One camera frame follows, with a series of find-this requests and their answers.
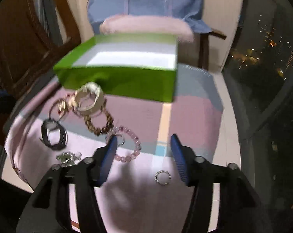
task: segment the wooden furniture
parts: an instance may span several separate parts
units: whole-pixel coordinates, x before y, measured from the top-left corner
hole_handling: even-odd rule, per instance
[[[226,39],[226,35],[212,29],[210,33],[200,34],[198,67],[208,71],[209,68],[209,35]]]
[[[81,43],[80,33],[67,0],[54,0],[67,39],[56,46],[35,13],[33,0],[2,0],[0,3],[0,89],[19,99],[35,80]],[[2,127],[7,120],[0,116]]]

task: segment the screw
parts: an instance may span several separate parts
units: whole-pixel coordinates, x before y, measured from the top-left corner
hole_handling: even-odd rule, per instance
[[[94,161],[94,159],[92,157],[87,157],[87,158],[84,158],[84,163],[85,164],[90,164]]]
[[[195,161],[196,161],[197,163],[203,163],[203,162],[205,162],[205,159],[204,159],[202,156],[197,156],[197,157],[195,158]]]
[[[60,169],[60,165],[59,164],[54,164],[54,165],[51,166],[51,169],[53,171],[57,171],[58,169]]]
[[[236,170],[236,169],[238,169],[238,165],[236,165],[235,163],[229,163],[229,164],[228,164],[228,167],[229,167],[231,170]]]

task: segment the gold chain bracelet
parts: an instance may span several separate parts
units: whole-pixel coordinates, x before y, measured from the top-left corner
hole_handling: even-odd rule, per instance
[[[101,111],[107,117],[107,124],[105,127],[102,127],[102,128],[96,128],[95,126],[93,126],[92,119],[91,119],[90,115],[84,116],[85,124],[88,127],[88,130],[90,132],[93,132],[96,136],[99,136],[100,134],[107,134],[113,128],[114,119],[111,116],[111,114],[106,110],[105,106],[103,106],[101,108]]]

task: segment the silver ring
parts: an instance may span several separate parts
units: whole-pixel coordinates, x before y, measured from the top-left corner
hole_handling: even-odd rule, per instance
[[[117,147],[119,147],[119,146],[125,144],[125,138],[124,138],[124,136],[123,136],[122,134],[117,133],[117,134],[115,134],[115,136],[121,137],[121,138],[123,139],[123,142],[122,142],[122,143],[119,143],[119,144],[117,145]]]
[[[158,175],[159,175],[160,173],[165,173],[165,174],[168,175],[168,182],[166,182],[166,183],[160,183],[160,182],[158,181]],[[161,185],[161,186],[166,186],[166,185],[168,185],[168,184],[170,183],[170,180],[171,180],[171,174],[170,174],[168,171],[160,170],[160,171],[158,171],[158,172],[155,174],[154,180],[155,180],[155,182],[156,182],[157,184],[159,184],[159,185]]]

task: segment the green box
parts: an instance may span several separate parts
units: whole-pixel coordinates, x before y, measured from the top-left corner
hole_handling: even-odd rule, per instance
[[[174,35],[111,34],[79,45],[53,69],[67,89],[92,81],[106,94],[172,102],[176,63]]]

